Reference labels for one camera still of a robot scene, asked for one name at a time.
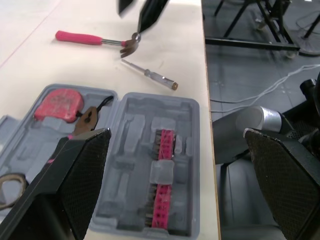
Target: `silver cylinder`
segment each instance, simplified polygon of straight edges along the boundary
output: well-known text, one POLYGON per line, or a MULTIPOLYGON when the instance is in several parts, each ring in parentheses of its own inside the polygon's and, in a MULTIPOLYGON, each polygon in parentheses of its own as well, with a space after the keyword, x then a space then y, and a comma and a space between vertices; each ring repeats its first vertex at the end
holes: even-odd
POLYGON ((215 164, 231 163, 233 157, 248 149, 243 137, 246 128, 279 133, 282 119, 279 112, 262 106, 250 106, 212 123, 215 164))

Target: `metal chair leg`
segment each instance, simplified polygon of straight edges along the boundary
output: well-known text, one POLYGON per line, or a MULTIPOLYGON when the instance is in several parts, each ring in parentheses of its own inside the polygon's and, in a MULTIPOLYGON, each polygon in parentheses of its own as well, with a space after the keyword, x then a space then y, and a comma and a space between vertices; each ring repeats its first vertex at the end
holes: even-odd
POLYGON ((244 3, 243 6, 241 7, 241 9, 239 10, 239 12, 237 13, 237 15, 235 16, 233 22, 231 23, 231 25, 229 26, 228 30, 225 32, 224 34, 224 38, 227 38, 229 36, 229 34, 231 33, 232 29, 235 27, 236 23, 238 22, 239 18, 241 17, 241 15, 244 13, 244 11, 246 10, 246 8, 248 7, 248 3, 244 3))
POLYGON ((318 15, 318 17, 316 18, 316 20, 312 23, 311 27, 309 28, 309 30, 306 32, 306 34, 304 35, 304 38, 307 39, 310 34, 312 33, 312 31, 315 29, 315 27, 317 26, 317 24, 320 22, 320 14, 318 15))
POLYGON ((215 17, 218 15, 218 13, 219 13, 222 5, 224 4, 224 2, 225 2, 225 0, 221 0, 221 1, 219 2, 219 5, 218 5, 218 7, 216 8, 216 10, 215 10, 215 12, 214 12, 214 16, 215 16, 215 17))

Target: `red bit holder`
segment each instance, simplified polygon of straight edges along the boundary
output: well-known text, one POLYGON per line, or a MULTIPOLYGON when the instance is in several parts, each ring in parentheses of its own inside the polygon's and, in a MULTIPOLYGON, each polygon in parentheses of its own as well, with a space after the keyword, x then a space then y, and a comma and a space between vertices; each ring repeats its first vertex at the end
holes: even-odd
MULTIPOLYGON (((162 130, 158 159, 171 160, 174 148, 174 131, 162 130)), ((167 229, 171 201, 171 185, 158 184, 153 206, 152 227, 167 229)))

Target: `tool case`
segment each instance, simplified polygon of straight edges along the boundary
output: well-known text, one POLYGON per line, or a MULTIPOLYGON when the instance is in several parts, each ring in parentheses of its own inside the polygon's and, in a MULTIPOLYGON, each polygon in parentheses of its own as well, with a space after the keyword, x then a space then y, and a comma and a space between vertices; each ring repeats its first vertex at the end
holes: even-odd
MULTIPOLYGON (((34 118, 46 95, 61 88, 81 93, 83 112, 98 106, 105 97, 114 97, 100 110, 95 127, 110 128, 112 137, 89 228, 145 239, 196 239, 200 231, 200 114, 199 104, 193 99, 130 92, 119 100, 112 90, 49 85, 22 121, 10 116, 0 119, 0 176, 21 173, 30 183, 59 139, 73 132, 77 121, 34 118), (160 161, 152 157, 159 130, 174 132, 173 163, 162 161, 159 165, 160 161), (171 184, 166 229, 146 226, 146 206, 154 184, 171 184)), ((15 188, 6 189, 5 194, 7 198, 14 196, 15 188)), ((10 208, 1 210, 0 220, 9 211, 10 208)))

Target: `gray floor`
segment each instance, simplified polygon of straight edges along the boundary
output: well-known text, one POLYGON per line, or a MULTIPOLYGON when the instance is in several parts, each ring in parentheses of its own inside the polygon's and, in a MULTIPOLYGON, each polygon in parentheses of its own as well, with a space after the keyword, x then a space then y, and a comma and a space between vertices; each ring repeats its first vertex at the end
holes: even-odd
MULTIPOLYGON (((222 37, 240 8, 240 5, 232 5, 226 1, 218 16, 214 17, 218 3, 219 0, 202 0, 205 15, 204 33, 208 37, 222 37)), ((319 9, 320 0, 312 0, 312 2, 294 0, 285 15, 285 23, 290 30, 297 30, 298 18, 309 14, 306 19, 299 22, 305 26, 313 22, 319 14, 314 11, 319 9)), ((273 40, 272 35, 266 30, 263 32, 255 30, 254 20, 259 16, 260 12, 256 4, 250 6, 238 21, 230 37, 260 41, 273 40)), ((206 45, 206 56, 210 97, 220 101, 236 101, 257 95, 278 79, 303 65, 320 64, 320 57, 296 56, 294 59, 288 59, 282 51, 228 46, 206 45)), ((256 104, 279 112, 291 109, 305 100, 300 92, 300 84, 304 80, 317 78, 319 72, 320 67, 290 77, 275 91, 259 99, 256 104)), ((250 102, 238 104, 211 102, 211 110, 225 111, 250 102)), ((215 121, 229 113, 231 112, 212 113, 212 120, 215 121)))

